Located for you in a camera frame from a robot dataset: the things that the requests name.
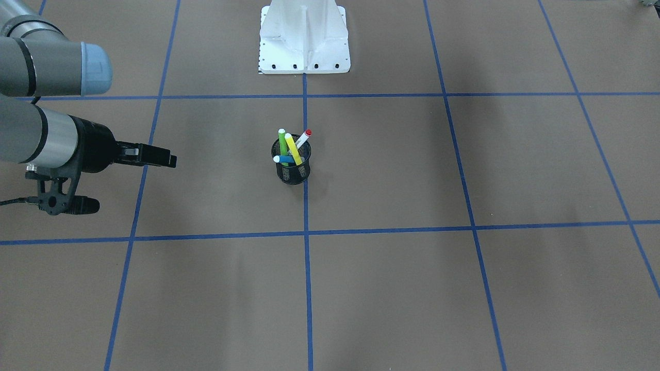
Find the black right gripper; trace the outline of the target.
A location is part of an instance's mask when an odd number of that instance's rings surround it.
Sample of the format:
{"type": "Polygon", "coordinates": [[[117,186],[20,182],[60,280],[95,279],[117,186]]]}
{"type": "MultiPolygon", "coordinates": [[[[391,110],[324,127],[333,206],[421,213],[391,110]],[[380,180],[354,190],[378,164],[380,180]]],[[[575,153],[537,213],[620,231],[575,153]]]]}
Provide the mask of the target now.
{"type": "Polygon", "coordinates": [[[71,119],[82,139],[77,150],[81,154],[81,172],[99,173],[111,164],[171,168],[177,166],[177,156],[172,155],[169,149],[117,141],[105,125],[76,116],[71,119]]]}

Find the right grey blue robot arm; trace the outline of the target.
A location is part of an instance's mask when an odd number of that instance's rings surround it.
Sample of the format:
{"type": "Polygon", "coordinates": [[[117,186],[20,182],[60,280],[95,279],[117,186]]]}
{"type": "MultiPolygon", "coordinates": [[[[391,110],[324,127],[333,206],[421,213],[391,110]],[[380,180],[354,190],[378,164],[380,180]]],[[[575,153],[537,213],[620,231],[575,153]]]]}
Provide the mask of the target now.
{"type": "Polygon", "coordinates": [[[175,167],[158,146],[118,141],[101,124],[38,106],[40,98],[109,91],[113,69],[96,44],[72,42],[22,1],[2,1],[2,161],[101,172],[113,163],[175,167]]]}

